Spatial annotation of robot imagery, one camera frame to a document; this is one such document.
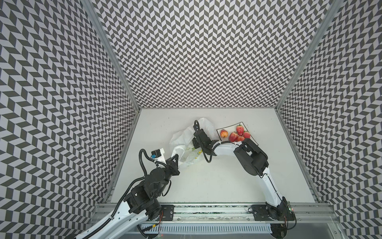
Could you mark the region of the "white plastic bag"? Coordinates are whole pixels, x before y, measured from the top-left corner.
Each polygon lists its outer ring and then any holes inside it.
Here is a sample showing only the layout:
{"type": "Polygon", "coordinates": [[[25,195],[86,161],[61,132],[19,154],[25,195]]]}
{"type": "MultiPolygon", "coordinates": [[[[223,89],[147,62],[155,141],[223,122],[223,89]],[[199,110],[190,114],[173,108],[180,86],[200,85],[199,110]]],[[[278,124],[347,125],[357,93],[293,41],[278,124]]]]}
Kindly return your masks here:
{"type": "MultiPolygon", "coordinates": [[[[204,130],[210,139],[217,139],[217,132],[214,124],[206,118],[198,120],[200,128],[204,130]]],[[[205,161],[202,149],[196,149],[192,140],[194,139],[194,124],[175,133],[170,140],[169,146],[171,156],[177,154],[179,156],[179,168],[187,168],[201,161],[205,161]]]]}

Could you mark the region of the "small red fake fruit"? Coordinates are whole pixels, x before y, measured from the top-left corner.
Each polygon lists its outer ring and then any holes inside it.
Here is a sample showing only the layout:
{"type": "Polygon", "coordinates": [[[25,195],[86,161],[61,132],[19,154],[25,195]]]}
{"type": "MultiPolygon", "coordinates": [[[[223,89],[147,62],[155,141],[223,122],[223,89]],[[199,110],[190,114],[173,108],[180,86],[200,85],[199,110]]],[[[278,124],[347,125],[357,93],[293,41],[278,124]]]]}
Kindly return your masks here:
{"type": "Polygon", "coordinates": [[[222,130],[220,131],[220,137],[221,137],[221,138],[227,138],[227,137],[228,137],[228,131],[225,130],[225,129],[222,129],[222,130]]]}

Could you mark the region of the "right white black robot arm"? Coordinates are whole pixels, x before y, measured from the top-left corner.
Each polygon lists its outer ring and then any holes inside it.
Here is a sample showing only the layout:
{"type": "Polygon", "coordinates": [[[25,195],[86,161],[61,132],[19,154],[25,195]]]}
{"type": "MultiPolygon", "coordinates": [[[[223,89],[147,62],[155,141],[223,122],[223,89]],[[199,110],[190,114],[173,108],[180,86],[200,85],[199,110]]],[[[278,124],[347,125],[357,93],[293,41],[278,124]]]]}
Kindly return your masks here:
{"type": "Polygon", "coordinates": [[[285,224],[296,221],[296,216],[288,201],[279,193],[272,179],[269,169],[268,156],[250,138],[236,136],[228,141],[212,140],[195,120],[193,145],[202,150],[207,163],[212,162],[214,156],[235,156],[245,172],[259,177],[259,185],[266,199],[265,210],[271,220],[283,220],[285,224]]]}

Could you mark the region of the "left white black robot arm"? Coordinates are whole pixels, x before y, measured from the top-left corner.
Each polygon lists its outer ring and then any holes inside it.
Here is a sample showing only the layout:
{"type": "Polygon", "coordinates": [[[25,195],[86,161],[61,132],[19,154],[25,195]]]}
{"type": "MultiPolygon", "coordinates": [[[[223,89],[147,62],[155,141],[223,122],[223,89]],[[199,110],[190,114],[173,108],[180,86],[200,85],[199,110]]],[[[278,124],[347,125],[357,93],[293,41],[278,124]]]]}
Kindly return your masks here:
{"type": "Polygon", "coordinates": [[[89,229],[69,239],[118,239],[146,221],[160,216],[162,209],[158,197],[169,188],[171,178],[178,176],[179,155],[165,159],[163,150],[148,155],[145,149],[138,153],[143,176],[134,179],[114,209],[89,229]]]}

